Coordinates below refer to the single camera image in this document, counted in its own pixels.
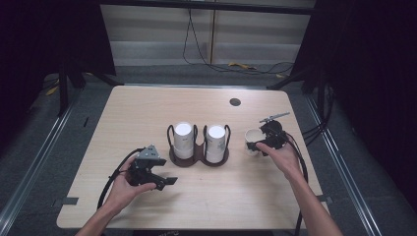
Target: human arm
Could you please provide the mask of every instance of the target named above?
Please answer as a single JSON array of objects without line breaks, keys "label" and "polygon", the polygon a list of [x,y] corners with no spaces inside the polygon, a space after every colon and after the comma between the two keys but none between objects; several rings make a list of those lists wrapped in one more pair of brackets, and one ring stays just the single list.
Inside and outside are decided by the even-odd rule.
[{"label": "human arm", "polygon": [[294,148],[291,145],[285,145],[280,149],[273,149],[262,143],[257,143],[257,148],[272,158],[275,165],[284,173],[285,178],[289,181],[295,199],[303,214],[309,235],[342,235],[338,226],[304,179]]},{"label": "human arm", "polygon": [[[131,156],[120,168],[127,170],[135,160]],[[78,236],[101,235],[110,220],[126,207],[137,195],[156,188],[154,183],[147,183],[140,186],[131,186],[126,181],[126,172],[121,172],[113,182],[110,194],[104,205],[87,221],[83,228],[77,233]]]}]

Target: black floor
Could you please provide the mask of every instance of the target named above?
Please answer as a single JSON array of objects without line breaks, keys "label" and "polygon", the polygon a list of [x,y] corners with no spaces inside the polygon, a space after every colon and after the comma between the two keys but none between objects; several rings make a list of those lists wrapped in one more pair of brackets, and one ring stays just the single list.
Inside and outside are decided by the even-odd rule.
[{"label": "black floor", "polygon": [[[270,66],[258,66],[258,68],[267,70]],[[275,68],[275,70],[283,69],[285,65]],[[118,77],[114,79],[127,84],[264,88],[279,82],[275,75],[249,76],[220,73],[206,66],[119,67],[117,71]],[[80,91],[78,99],[73,98],[75,103],[69,119],[52,151],[46,156],[45,164],[39,166],[40,171],[34,176],[34,184],[22,208],[16,218],[12,217],[14,221],[8,235],[74,235],[77,232],[56,226],[60,206],[54,203],[67,196],[112,89],[95,77],[86,76],[86,78],[87,86]],[[299,82],[292,83],[283,90],[289,95],[301,131],[306,131],[313,128],[316,123],[306,98],[301,93],[301,85],[302,83]],[[77,97],[77,92],[76,89],[71,88],[71,97]],[[20,132],[3,149],[0,159],[2,183],[0,209],[3,210],[6,203],[11,200],[14,191],[30,168],[57,119],[58,111],[59,94],[56,92],[46,96],[43,91]],[[371,210],[372,217],[376,220],[381,235],[417,235],[415,212],[380,165],[369,155],[361,140],[354,135],[337,102],[332,111],[329,130]],[[345,235],[372,235],[372,232],[368,232],[367,227],[364,226],[323,139],[321,137],[316,139],[308,146],[308,150],[323,192],[327,197],[331,197],[332,203],[328,205],[330,213],[342,232]],[[273,233],[291,235],[288,231],[273,231]],[[106,235],[133,235],[133,232],[109,229]]]}]

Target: forearm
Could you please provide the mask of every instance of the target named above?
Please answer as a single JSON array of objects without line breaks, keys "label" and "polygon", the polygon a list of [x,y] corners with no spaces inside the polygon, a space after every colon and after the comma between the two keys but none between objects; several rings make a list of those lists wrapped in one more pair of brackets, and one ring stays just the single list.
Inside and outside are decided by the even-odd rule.
[{"label": "forearm", "polygon": [[288,177],[309,235],[342,235],[338,226],[304,180],[302,174],[296,173]]},{"label": "forearm", "polygon": [[110,220],[118,213],[114,208],[103,205],[87,221],[84,227],[77,233],[77,236],[101,235]]}]

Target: round hole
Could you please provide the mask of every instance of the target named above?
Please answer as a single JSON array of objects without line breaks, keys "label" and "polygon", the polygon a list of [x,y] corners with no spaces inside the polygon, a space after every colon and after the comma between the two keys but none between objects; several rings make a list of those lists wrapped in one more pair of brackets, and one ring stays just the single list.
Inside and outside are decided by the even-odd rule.
[{"label": "round hole", "polygon": [[230,104],[233,106],[239,106],[242,102],[240,102],[240,100],[238,98],[231,98],[230,99]]}]

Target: human hand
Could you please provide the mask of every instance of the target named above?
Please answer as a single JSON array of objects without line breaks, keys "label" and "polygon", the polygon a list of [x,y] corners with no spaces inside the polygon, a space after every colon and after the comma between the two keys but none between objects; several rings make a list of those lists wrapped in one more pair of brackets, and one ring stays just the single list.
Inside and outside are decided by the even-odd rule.
[{"label": "human hand", "polygon": [[263,143],[257,143],[257,148],[272,158],[278,169],[284,173],[285,178],[288,179],[292,174],[302,174],[296,151],[290,144],[285,144],[280,149],[274,149]]},{"label": "human hand", "polygon": [[156,188],[154,183],[146,183],[140,186],[131,186],[126,180],[126,171],[135,160],[134,156],[129,157],[120,168],[121,172],[113,182],[110,194],[107,197],[104,207],[111,207],[116,214],[126,207],[137,195]]}]

